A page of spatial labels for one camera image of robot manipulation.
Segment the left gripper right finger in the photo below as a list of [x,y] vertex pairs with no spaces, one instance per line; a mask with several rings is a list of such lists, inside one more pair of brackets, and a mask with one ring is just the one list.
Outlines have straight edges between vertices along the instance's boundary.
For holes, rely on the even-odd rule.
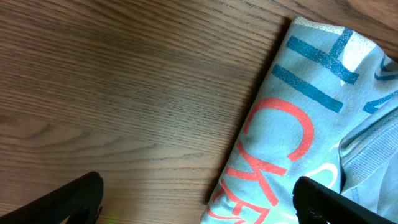
[[294,185],[293,205],[300,224],[394,224],[306,176]]

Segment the light blue printed t-shirt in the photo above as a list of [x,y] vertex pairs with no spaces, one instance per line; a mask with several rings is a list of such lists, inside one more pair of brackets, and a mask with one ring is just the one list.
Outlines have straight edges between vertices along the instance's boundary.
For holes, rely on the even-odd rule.
[[397,62],[347,27],[296,17],[201,222],[297,223],[301,176],[397,221]]

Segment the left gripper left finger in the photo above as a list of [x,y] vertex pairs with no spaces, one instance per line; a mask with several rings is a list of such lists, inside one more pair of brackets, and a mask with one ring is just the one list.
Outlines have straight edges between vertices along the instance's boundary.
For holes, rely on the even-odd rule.
[[103,194],[103,178],[92,171],[1,216],[1,224],[95,224]]

